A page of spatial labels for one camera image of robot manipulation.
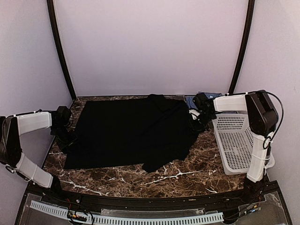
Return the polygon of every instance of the black pole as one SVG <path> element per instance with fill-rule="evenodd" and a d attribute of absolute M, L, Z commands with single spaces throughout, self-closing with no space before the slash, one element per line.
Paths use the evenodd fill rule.
<path fill-rule="evenodd" d="M 70 77 L 70 74 L 68 71 L 68 67 L 66 64 L 65 55 L 62 50 L 62 45 L 61 45 L 61 41 L 60 41 L 60 34 L 58 32 L 53 0 L 47 0 L 47 5 L 48 5 L 48 12 L 49 12 L 49 17 L 50 17 L 52 33 L 53 33 L 53 37 L 54 37 L 54 41 L 55 41 L 55 45 L 56 45 L 56 51 L 57 51 L 58 57 L 60 59 L 61 69 L 64 74 L 64 77 L 65 77 L 65 80 L 67 83 L 67 88 L 69 89 L 71 98 L 74 101 L 76 99 L 76 94 L 75 94 L 74 87 L 73 87 L 71 77 Z"/>
<path fill-rule="evenodd" d="M 249 0 L 248 2 L 248 9 L 247 9 L 247 15 L 246 15 L 246 22 L 245 22 L 245 27 L 244 27 L 244 33 L 243 33 L 243 38 L 242 42 L 240 44 L 240 52 L 238 56 L 238 60 L 235 65 L 235 70 L 232 76 L 231 84 L 228 93 L 233 94 L 236 84 L 239 79 L 240 75 L 240 69 L 243 64 L 245 52 L 246 52 L 246 47 L 247 47 L 247 42 L 249 38 L 249 33 L 250 33 L 250 27 L 251 27 L 251 22 L 252 22 L 252 16 L 253 16 L 253 11 L 254 11 L 254 3 L 255 0 Z"/>

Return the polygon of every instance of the perforated basket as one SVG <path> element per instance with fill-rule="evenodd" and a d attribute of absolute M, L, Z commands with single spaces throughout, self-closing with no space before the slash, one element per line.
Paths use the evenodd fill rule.
<path fill-rule="evenodd" d="M 251 163 L 253 136 L 245 114 L 218 114 L 212 121 L 226 175 L 247 173 Z M 274 166 L 271 153 L 267 168 Z"/>

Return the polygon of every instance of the black cloth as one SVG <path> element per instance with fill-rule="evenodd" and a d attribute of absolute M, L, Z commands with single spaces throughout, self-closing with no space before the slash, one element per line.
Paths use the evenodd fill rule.
<path fill-rule="evenodd" d="M 184 101 L 162 95 L 88 101 L 75 128 L 79 143 L 67 154 L 65 169 L 144 163 L 150 173 L 184 160 L 198 137 L 191 119 Z"/>

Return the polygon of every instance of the white wall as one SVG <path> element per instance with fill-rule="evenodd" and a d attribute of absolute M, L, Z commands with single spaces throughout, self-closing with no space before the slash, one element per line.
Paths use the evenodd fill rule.
<path fill-rule="evenodd" d="M 78 96 L 227 92 L 247 0 L 56 0 Z"/>
<path fill-rule="evenodd" d="M 300 2 L 256 1 L 237 92 L 266 89 L 285 107 L 272 151 L 278 180 L 294 224 L 300 224 Z"/>
<path fill-rule="evenodd" d="M 56 110 L 71 104 L 56 53 L 46 1 L 0 0 L 0 115 Z M 21 137 L 25 154 L 42 165 L 49 130 Z M 0 224 L 12 225 L 27 183 L 0 165 Z"/>

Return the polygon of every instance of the blue checkered cloth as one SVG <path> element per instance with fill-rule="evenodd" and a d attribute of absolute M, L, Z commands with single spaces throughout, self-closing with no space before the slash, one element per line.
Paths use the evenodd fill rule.
<path fill-rule="evenodd" d="M 216 98 L 216 97 L 220 97 L 222 96 L 221 93 L 209 93 L 209 92 L 203 92 L 207 98 Z M 194 96 L 186 96 L 186 103 L 188 105 L 189 108 L 194 108 L 197 109 L 197 107 L 195 106 L 194 102 L 193 102 L 193 98 Z"/>

